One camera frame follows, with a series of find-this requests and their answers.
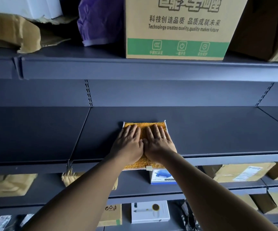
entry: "person's left hand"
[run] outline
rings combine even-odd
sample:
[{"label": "person's left hand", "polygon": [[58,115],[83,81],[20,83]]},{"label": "person's left hand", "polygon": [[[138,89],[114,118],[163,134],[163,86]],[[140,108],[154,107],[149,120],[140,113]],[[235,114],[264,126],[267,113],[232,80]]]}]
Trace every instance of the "person's left hand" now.
[{"label": "person's left hand", "polygon": [[124,166],[133,164],[143,155],[141,129],[137,125],[123,128],[110,150],[111,156],[117,157]]}]

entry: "purple plastic bag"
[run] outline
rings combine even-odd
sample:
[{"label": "purple plastic bag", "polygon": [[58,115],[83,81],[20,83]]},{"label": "purple plastic bag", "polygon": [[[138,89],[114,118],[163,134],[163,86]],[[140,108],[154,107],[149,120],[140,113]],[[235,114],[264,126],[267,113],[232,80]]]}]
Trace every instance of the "purple plastic bag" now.
[{"label": "purple plastic bag", "polygon": [[124,0],[81,0],[77,20],[84,46],[103,45],[123,38]]}]

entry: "person's right hand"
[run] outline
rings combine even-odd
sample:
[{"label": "person's right hand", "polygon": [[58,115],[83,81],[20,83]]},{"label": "person's right hand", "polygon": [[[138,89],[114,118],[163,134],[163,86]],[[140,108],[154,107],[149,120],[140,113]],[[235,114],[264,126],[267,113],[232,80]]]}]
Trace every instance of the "person's right hand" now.
[{"label": "person's right hand", "polygon": [[152,128],[153,132],[151,128],[146,128],[148,139],[143,140],[145,155],[153,163],[162,164],[166,154],[177,151],[167,131],[157,125]]}]

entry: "white box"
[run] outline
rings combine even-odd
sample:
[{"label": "white box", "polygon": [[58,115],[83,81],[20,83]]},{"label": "white box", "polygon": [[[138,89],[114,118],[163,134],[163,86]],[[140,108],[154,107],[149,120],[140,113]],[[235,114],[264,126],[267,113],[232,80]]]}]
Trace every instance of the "white box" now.
[{"label": "white box", "polygon": [[62,15],[62,9],[60,0],[0,0],[0,13],[52,19]]},{"label": "white box", "polygon": [[166,169],[154,169],[150,171],[151,184],[176,184],[172,175]]},{"label": "white box", "polygon": [[132,224],[169,220],[167,201],[132,203]]}]

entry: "orange cleaning towel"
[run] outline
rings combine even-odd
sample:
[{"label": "orange cleaning towel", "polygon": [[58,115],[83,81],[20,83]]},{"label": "orange cleaning towel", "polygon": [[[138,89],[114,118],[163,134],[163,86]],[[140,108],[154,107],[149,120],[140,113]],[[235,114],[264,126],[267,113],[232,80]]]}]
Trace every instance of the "orange cleaning towel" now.
[{"label": "orange cleaning towel", "polygon": [[[125,122],[123,125],[123,128],[126,128],[127,126],[131,125],[137,125],[138,127],[141,128],[141,134],[140,134],[140,139],[147,139],[147,134],[146,134],[146,128],[151,127],[152,125],[156,124],[157,126],[161,126],[164,128],[164,130],[167,130],[167,125],[166,121],[164,122],[155,122],[155,123],[131,123],[131,122]],[[134,169],[146,169],[146,166],[151,165],[153,168],[164,168],[163,165],[161,164],[154,164],[152,163],[144,154],[143,156],[134,164],[127,165],[124,170],[134,170]]]}]

